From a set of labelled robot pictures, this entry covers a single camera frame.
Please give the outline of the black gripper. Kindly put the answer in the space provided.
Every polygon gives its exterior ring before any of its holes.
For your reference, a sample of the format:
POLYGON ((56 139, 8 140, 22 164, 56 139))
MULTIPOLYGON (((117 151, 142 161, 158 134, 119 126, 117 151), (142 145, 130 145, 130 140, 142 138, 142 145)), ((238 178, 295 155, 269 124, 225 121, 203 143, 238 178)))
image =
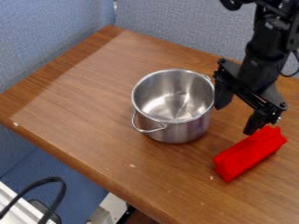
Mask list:
POLYGON ((251 136, 267 123, 275 124, 287 110, 287 102, 277 88, 279 66, 285 60, 246 57, 239 65, 219 59, 215 78, 215 108, 223 109, 237 96, 254 109, 243 133, 251 136))

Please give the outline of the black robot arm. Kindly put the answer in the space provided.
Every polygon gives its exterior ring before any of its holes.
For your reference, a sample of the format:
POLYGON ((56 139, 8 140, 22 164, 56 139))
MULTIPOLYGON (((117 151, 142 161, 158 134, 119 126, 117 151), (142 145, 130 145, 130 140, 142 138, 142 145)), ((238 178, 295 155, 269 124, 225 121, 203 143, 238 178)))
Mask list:
POLYGON ((254 35, 241 64, 219 59, 215 79, 215 108, 223 109, 237 96, 253 109, 243 133, 253 135, 275 124, 287 110, 277 90, 277 80, 290 56, 298 61, 299 73, 299 0, 219 0, 237 11, 243 4, 257 5, 254 35))

